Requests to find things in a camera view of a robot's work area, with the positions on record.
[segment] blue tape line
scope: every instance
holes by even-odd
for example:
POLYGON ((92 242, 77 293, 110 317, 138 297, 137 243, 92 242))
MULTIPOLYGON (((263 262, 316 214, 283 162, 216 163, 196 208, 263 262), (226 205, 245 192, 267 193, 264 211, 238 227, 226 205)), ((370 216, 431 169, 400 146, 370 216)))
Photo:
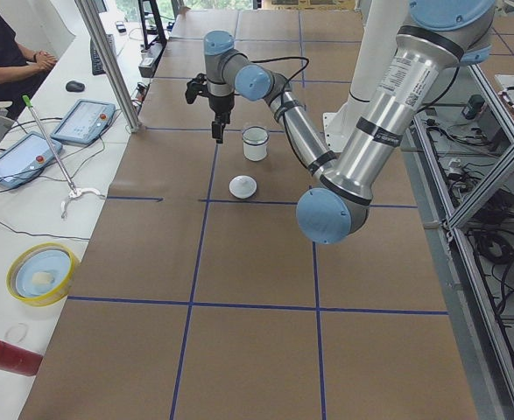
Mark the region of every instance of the blue tape line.
POLYGON ((327 397, 325 393, 325 370, 323 363, 323 338, 320 323, 320 290, 319 290, 319 264, 317 263, 317 246, 312 244, 313 251, 313 277, 315 281, 315 317, 317 319, 317 347, 319 350, 319 380, 320 380, 320 412, 322 420, 327 420, 327 397))
POLYGON ((410 311, 406 309, 366 309, 366 308, 320 308, 322 312, 378 313, 382 315, 435 315, 447 316, 447 311, 410 311))
POLYGON ((178 305, 187 306, 188 302, 175 300, 151 300, 151 299, 125 299, 119 297, 89 297, 89 296, 68 296, 67 300, 84 302, 109 302, 112 304, 142 304, 142 305, 178 305))
POLYGON ((499 34, 496 29, 494 30, 496 32, 496 35, 502 40, 502 42, 505 44, 506 48, 510 51, 511 55, 514 57, 514 52, 511 50, 510 46, 503 40, 502 35, 499 34))
POLYGON ((207 131, 210 132, 212 129, 183 129, 181 127, 169 128, 169 127, 145 127, 146 130, 158 130, 158 131, 207 131))
POLYGON ((296 206, 297 201, 253 201, 253 200, 234 200, 234 199, 199 199, 200 202, 223 203, 223 204, 271 204, 275 206, 296 206))
POLYGON ((406 204, 371 204, 370 207, 374 208, 418 208, 418 206, 406 205, 406 204))
MULTIPOLYGON (((218 157, 218 145, 214 147, 214 160, 212 161, 212 171, 210 172, 210 181, 208 183, 208 195, 207 198, 210 198, 212 194, 212 186, 214 184, 214 173, 215 173, 215 164, 218 157)), ((201 238, 198 243, 198 251, 196 254, 196 265, 194 266, 194 274, 193 274, 193 285, 190 290, 190 298, 188 301, 188 311, 187 311, 187 320, 185 322, 185 331, 183 332, 183 341, 180 347, 180 357, 179 357, 179 365, 177 367, 177 377, 175 379, 175 389, 173 391, 173 403, 171 406, 171 413, 169 414, 169 419, 173 420, 175 418, 175 410, 177 409, 177 398, 179 396, 179 387, 180 387, 180 378, 182 376, 183 371, 183 363, 185 361, 185 351, 187 350, 187 339, 188 339, 188 330, 190 328, 190 318, 193 313, 193 302, 194 302, 194 293, 196 292, 196 283, 198 280, 198 270, 201 264, 201 255, 202 248, 204 246, 204 234, 206 233, 206 223, 208 221, 208 209, 210 207, 209 201, 206 203, 206 208, 204 209, 204 218, 202 219, 202 228, 201 228, 201 238)))
POLYGON ((119 195, 108 195, 107 200, 140 200, 140 201, 155 201, 159 203, 163 201, 163 197, 133 197, 133 196, 119 196, 119 195))
POLYGON ((490 57, 495 56, 495 55, 497 57, 511 57, 512 55, 514 56, 514 54, 496 53, 496 54, 491 54, 490 57))
MULTIPOLYGON (((298 23, 299 23, 299 51, 301 52, 301 57, 305 57, 303 53, 303 33, 301 29, 301 10, 298 10, 298 23)), ((306 86, 306 71, 301 72, 301 85, 303 88, 306 86)))
POLYGON ((275 304, 216 304, 213 302, 194 302, 193 306, 206 308, 267 309, 273 311, 315 311, 315 308, 312 306, 290 306, 275 304))
POLYGON ((255 38, 239 38, 239 39, 236 39, 236 41, 239 41, 239 42, 258 42, 259 44, 261 42, 292 42, 292 43, 299 42, 298 39, 255 39, 255 38))
POLYGON ((344 41, 344 40, 327 40, 327 39, 304 39, 303 42, 315 42, 315 43, 322 43, 322 44, 361 44, 362 41, 344 41))
MULTIPOLYGON (((315 312, 317 308, 314 306, 290 306, 275 304, 219 304, 212 302, 183 302, 179 300, 152 300, 152 299, 128 299, 119 297, 89 297, 74 296, 67 297, 68 300, 86 301, 86 302, 107 302, 112 304, 134 304, 134 305, 175 305, 175 306, 191 306, 191 307, 207 307, 207 308, 236 308, 236 309, 258 309, 272 311, 301 311, 315 312)), ((414 311, 406 309, 367 309, 367 308, 319 308, 320 312, 351 312, 351 313, 375 313, 385 315, 427 315, 442 316, 448 315, 447 311, 414 311)))
POLYGON ((167 79, 170 81, 190 81, 192 77, 180 77, 180 76, 153 76, 153 79, 167 79))
MULTIPOLYGON (((207 201, 211 203, 223 203, 223 204, 270 204, 274 206, 297 206, 297 201, 257 201, 257 200, 235 200, 235 199, 199 199, 201 203, 207 201)), ((402 209, 417 209, 418 206, 406 205, 406 204, 372 204, 370 207, 373 208, 402 208, 402 209)))

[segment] computer mouse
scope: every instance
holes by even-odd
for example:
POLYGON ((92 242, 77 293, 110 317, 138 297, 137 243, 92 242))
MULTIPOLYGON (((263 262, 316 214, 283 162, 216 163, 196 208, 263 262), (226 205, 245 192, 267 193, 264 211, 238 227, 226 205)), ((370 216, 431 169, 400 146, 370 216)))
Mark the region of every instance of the computer mouse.
POLYGON ((68 92, 83 92, 85 85, 77 80, 71 80, 66 84, 66 90, 68 92))

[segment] robotic arm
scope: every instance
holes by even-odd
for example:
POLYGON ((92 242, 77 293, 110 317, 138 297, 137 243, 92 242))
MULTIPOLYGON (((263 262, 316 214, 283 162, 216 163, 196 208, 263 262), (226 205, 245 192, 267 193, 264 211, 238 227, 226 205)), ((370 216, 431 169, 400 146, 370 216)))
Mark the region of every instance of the robotic arm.
POLYGON ((488 57, 493 16, 494 0, 411 1, 397 34, 395 56, 338 158, 286 77, 252 63, 224 31, 205 37, 207 73, 188 83, 187 101, 192 103, 196 95, 208 98, 215 112, 213 138, 220 143, 235 91, 250 101, 265 100, 319 184, 299 200, 299 226, 315 242, 339 242, 365 223, 371 186, 438 74, 488 57))

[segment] blue joint cap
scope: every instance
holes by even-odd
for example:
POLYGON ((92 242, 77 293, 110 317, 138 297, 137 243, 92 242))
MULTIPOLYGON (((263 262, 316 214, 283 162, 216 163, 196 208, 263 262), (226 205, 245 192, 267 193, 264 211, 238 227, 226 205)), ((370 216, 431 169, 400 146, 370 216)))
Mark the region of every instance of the blue joint cap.
POLYGON ((472 66, 473 64, 479 64, 485 61, 490 56, 490 46, 486 46, 476 51, 465 52, 461 59, 460 66, 472 66))
POLYGON ((429 31, 455 31, 475 22, 495 0, 411 0, 411 16, 429 31))
POLYGON ((236 91, 249 101, 263 99, 271 90, 271 76, 261 66, 249 64, 236 76, 236 91))
POLYGON ((234 44, 233 37, 225 31, 211 31, 204 37, 204 54, 220 55, 231 49, 234 44))
POLYGON ((344 201, 326 188, 313 188, 296 207, 299 228, 317 243, 337 243, 349 235, 352 216, 344 201))

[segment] red cylinder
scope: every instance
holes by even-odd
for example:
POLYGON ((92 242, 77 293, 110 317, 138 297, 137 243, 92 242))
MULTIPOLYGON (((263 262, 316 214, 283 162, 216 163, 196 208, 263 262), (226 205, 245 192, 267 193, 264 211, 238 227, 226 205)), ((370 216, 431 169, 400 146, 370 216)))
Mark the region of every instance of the red cylinder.
POLYGON ((0 369, 14 374, 33 376, 39 370, 43 356, 0 340, 0 369))

